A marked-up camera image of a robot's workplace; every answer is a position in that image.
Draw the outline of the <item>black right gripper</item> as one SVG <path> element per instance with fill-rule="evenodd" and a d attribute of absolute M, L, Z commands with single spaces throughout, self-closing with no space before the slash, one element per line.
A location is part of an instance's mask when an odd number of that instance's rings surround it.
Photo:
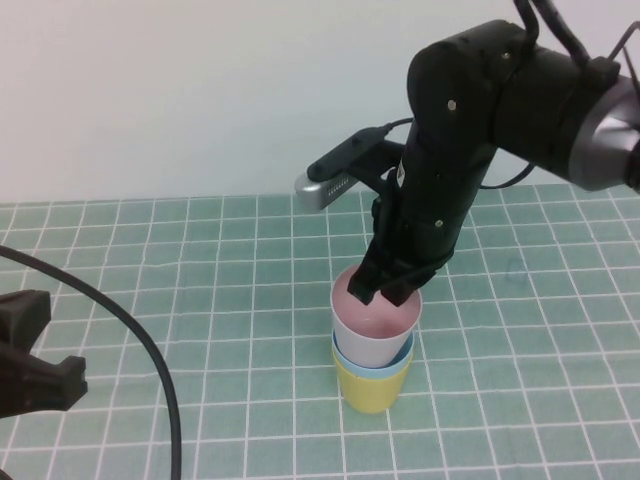
<path fill-rule="evenodd" d="M 412 128 L 374 227 L 374 240 L 347 291 L 364 305 L 377 292 L 396 307 L 453 255 L 462 222 L 496 153 L 457 138 L 439 148 Z"/>

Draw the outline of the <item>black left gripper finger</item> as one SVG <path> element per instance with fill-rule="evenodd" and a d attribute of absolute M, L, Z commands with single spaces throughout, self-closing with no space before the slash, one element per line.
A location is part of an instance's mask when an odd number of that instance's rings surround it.
<path fill-rule="evenodd" d="M 1 342 L 30 351 L 51 321 L 51 295 L 21 290 L 1 295 Z"/>
<path fill-rule="evenodd" d="M 1 415 L 68 411 L 87 392 L 86 360 L 51 364 L 15 349 L 1 350 Z"/>

